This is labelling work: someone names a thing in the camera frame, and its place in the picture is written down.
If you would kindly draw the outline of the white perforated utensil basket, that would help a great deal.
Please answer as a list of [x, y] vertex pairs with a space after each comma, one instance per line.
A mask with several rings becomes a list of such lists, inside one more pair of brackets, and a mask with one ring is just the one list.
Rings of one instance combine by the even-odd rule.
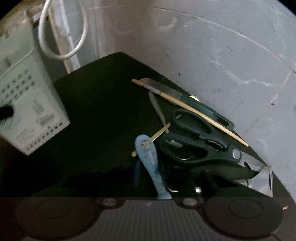
[[29, 155], [69, 126], [69, 118], [25, 25], [1, 41], [1, 137]]

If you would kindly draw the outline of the dark green kitchen scissors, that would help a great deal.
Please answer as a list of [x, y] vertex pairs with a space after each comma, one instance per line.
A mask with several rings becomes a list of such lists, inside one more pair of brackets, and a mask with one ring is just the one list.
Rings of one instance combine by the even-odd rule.
[[260, 172], [258, 166], [243, 160], [241, 150], [213, 126], [181, 108], [172, 112], [171, 126], [160, 137], [158, 147], [160, 168], [166, 177], [211, 172], [238, 180], [253, 178]]

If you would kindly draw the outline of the steel handle peeler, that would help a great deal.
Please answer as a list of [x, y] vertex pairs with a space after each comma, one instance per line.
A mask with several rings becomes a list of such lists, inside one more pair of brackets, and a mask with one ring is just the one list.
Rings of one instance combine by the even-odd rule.
[[240, 165], [250, 167], [252, 171], [257, 172], [257, 175], [251, 179], [235, 180], [237, 183], [273, 197], [273, 170], [271, 166], [266, 166], [259, 161], [241, 162]]

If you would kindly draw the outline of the blue cartoon handle spoon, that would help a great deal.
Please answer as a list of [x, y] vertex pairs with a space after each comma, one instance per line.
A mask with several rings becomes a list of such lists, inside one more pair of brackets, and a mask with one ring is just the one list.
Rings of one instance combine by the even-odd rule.
[[172, 199], [159, 173], [157, 151], [151, 138], [147, 135], [139, 135], [135, 139], [135, 150], [154, 183], [158, 200]]

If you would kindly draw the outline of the wooden chopstick with purple band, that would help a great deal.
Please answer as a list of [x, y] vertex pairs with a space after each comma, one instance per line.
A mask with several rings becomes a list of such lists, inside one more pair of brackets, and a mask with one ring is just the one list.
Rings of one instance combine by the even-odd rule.
[[206, 116], [205, 114], [201, 113], [200, 111], [190, 107], [189, 105], [185, 104], [184, 102], [177, 100], [176, 98], [161, 92], [160, 90], [148, 85], [148, 84], [144, 84], [139, 80], [136, 79], [132, 79], [132, 82], [142, 86], [148, 90], [150, 90], [151, 92], [160, 95], [161, 97], [165, 98], [166, 100], [186, 109], [189, 110], [197, 115], [199, 115], [201, 118], [203, 118], [204, 120], [206, 120], [208, 123], [210, 123], [211, 125], [217, 127], [218, 129], [220, 129], [221, 131], [223, 131], [224, 133], [228, 134], [229, 136], [231, 136], [232, 138], [236, 139], [237, 141], [239, 141], [241, 144], [245, 145], [246, 147], [249, 146], [249, 144], [247, 142], [245, 142], [242, 138], [238, 137], [236, 134], [234, 134], [233, 132], [231, 132], [229, 129], [225, 128], [224, 126], [222, 126], [221, 124], [219, 124], [217, 121], [213, 120], [212, 118]]

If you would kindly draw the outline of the green handle knife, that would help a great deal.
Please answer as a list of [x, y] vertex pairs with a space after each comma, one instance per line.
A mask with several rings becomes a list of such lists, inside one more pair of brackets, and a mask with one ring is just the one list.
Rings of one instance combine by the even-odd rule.
[[172, 97], [174, 97], [177, 100], [180, 100], [181, 102], [184, 102], [185, 104], [189, 105], [190, 107], [196, 109], [197, 111], [205, 114], [206, 116], [210, 117], [217, 123], [223, 125], [228, 130], [232, 131], [234, 129], [234, 124], [229, 121], [227, 118], [222, 116], [221, 114], [217, 113], [215, 110], [211, 109], [207, 105], [203, 104], [201, 101], [197, 100], [196, 96], [189, 95], [186, 93], [181, 93], [173, 88], [170, 88], [160, 82], [157, 82], [155, 80], [152, 80], [150, 78], [142, 78], [140, 80], [142, 83], [152, 86], [156, 88], [157, 90], [160, 90], [161, 92], [164, 92]]

